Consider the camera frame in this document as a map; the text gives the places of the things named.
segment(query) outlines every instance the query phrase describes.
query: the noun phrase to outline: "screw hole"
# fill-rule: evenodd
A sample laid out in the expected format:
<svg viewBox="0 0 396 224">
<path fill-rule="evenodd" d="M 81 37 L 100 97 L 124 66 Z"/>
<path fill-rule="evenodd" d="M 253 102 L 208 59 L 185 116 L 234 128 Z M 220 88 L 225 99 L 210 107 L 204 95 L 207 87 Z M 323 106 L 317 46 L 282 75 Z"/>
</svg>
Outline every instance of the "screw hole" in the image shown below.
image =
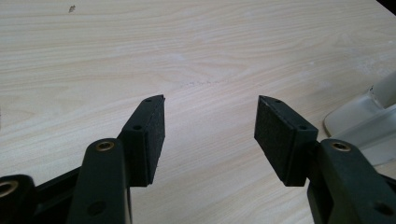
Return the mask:
<svg viewBox="0 0 396 224">
<path fill-rule="evenodd" d="M 107 151 L 113 147 L 114 147 L 114 143 L 112 143 L 112 142 L 101 142 L 98 145 L 96 145 L 96 150 Z"/>
<path fill-rule="evenodd" d="M 350 151 L 350 147 L 342 143 L 332 143 L 332 147 L 339 151 Z"/>
<path fill-rule="evenodd" d="M 91 217 L 95 217 L 99 214 L 102 214 L 105 211 L 105 209 L 106 209 L 106 203 L 103 201 L 99 201 L 99 202 L 92 203 L 88 207 L 87 213 Z"/>
<path fill-rule="evenodd" d="M 389 207 L 387 204 L 385 204 L 385 203 L 382 203 L 382 202 L 376 202 L 375 204 L 374 204 L 374 209 L 377 211 L 377 212 L 379 212 L 379 213 L 381 213 L 381 214 L 383 214 L 383 215 L 385 215 L 385 216 L 393 216 L 393 210 L 392 210 L 392 208 L 391 207 Z"/>
<path fill-rule="evenodd" d="M 6 197 L 8 194 L 14 192 L 18 187 L 18 182 L 15 180 L 5 181 L 0 183 L 0 198 Z"/>
</svg>

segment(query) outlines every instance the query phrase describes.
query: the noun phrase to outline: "black rubber pad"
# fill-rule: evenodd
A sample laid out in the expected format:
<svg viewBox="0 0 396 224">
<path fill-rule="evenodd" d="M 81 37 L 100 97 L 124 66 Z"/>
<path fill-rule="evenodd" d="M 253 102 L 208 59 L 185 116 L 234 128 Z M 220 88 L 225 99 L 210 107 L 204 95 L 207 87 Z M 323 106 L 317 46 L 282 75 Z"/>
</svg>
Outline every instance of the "black rubber pad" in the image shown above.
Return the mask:
<svg viewBox="0 0 396 224">
<path fill-rule="evenodd" d="M 318 129 L 285 103 L 259 97 L 254 138 L 285 186 L 303 186 L 307 150 L 317 143 Z"/>
<path fill-rule="evenodd" d="M 165 138 L 164 98 L 142 101 L 118 138 L 122 141 L 130 172 L 130 187 L 152 184 Z"/>
</svg>

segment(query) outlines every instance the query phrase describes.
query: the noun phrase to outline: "white plastic part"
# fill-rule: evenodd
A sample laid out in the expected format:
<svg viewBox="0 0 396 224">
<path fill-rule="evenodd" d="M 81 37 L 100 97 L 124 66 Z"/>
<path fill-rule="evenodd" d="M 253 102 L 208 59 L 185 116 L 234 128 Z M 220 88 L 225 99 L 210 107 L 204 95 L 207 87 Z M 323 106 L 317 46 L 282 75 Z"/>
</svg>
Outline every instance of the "white plastic part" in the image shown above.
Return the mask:
<svg viewBox="0 0 396 224">
<path fill-rule="evenodd" d="M 396 160 L 396 73 L 324 120 L 334 139 L 358 147 L 372 165 Z"/>
</svg>

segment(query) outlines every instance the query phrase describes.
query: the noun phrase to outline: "wooden table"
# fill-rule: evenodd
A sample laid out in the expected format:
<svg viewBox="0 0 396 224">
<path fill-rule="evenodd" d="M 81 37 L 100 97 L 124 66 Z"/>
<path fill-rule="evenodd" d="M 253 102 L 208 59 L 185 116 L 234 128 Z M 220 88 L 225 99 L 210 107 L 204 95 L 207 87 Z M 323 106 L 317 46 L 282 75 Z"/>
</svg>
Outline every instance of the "wooden table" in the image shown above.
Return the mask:
<svg viewBox="0 0 396 224">
<path fill-rule="evenodd" d="M 163 93 L 154 184 L 135 223 L 311 223 L 253 139 L 260 94 L 322 121 L 396 70 L 396 18 L 375 0 L 0 3 L 0 176 L 41 184 Z M 396 177 L 396 162 L 377 170 Z"/>
</svg>

